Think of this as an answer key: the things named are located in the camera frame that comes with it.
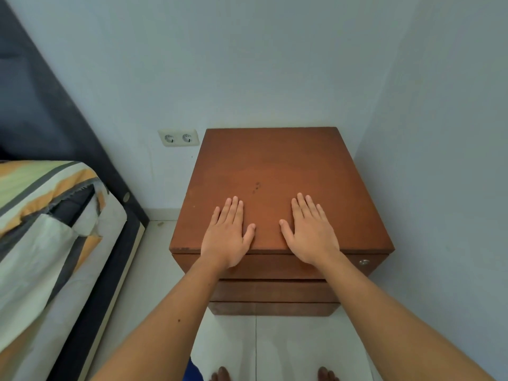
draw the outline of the bedside table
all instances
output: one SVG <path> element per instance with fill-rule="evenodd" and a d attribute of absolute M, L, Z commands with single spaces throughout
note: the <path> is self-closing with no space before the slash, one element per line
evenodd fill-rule
<path fill-rule="evenodd" d="M 339 306 L 321 273 L 294 256 L 280 232 L 280 219 L 294 230 L 298 192 L 321 204 L 341 251 L 365 275 L 393 252 L 337 128 L 207 129 L 170 243 L 174 259 L 184 272 L 191 268 L 226 198 L 244 201 L 243 232 L 256 224 L 251 249 L 219 281 L 214 314 L 327 316 Z"/>

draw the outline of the hand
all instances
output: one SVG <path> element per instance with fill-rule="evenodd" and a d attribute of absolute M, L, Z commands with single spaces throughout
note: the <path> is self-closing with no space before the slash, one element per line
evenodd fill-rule
<path fill-rule="evenodd" d="M 222 212 L 215 208 L 208 230 L 201 243 L 201 256 L 213 259 L 221 270 L 238 265 L 249 250 L 255 224 L 249 224 L 242 238 L 243 201 L 238 197 L 226 199 Z"/>
<path fill-rule="evenodd" d="M 314 205 L 307 195 L 301 193 L 298 200 L 291 200 L 293 217 L 295 218 L 295 234 L 284 219 L 279 221 L 280 230 L 291 251 L 305 263 L 317 266 L 329 255 L 340 253 L 339 242 L 328 223 L 321 205 Z"/>

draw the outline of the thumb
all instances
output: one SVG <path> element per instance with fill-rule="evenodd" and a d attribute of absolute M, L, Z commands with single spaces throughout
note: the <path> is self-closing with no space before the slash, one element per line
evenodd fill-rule
<path fill-rule="evenodd" d="M 247 231 L 245 232 L 245 235 L 243 236 L 243 247 L 245 248 L 245 251 L 249 250 L 249 247 L 251 246 L 252 240 L 254 239 L 254 234 L 256 233 L 256 225 L 255 224 L 249 224 L 247 227 Z"/>
<path fill-rule="evenodd" d="M 293 232 L 291 231 L 291 228 L 289 227 L 289 224 L 284 219 L 281 219 L 279 221 L 280 224 L 280 231 L 283 233 L 284 239 L 286 240 L 286 243 L 289 247 L 293 244 L 295 241 L 295 236 Z"/>

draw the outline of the socket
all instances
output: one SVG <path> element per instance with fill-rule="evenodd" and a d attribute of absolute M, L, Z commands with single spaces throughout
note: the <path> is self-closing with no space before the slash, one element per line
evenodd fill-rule
<path fill-rule="evenodd" d="M 159 129 L 158 133 L 166 147 L 199 146 L 198 132 L 195 129 Z"/>

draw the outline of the white tile floor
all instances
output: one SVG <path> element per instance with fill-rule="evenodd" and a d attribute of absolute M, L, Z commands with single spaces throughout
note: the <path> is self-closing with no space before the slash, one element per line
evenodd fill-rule
<path fill-rule="evenodd" d="M 168 250 L 175 221 L 150 222 L 106 327 L 90 378 L 183 272 Z M 320 366 L 341 381 L 371 381 L 365 349 L 346 313 L 330 317 L 205 313 L 192 351 L 205 379 L 225 366 L 233 381 L 314 381 Z"/>

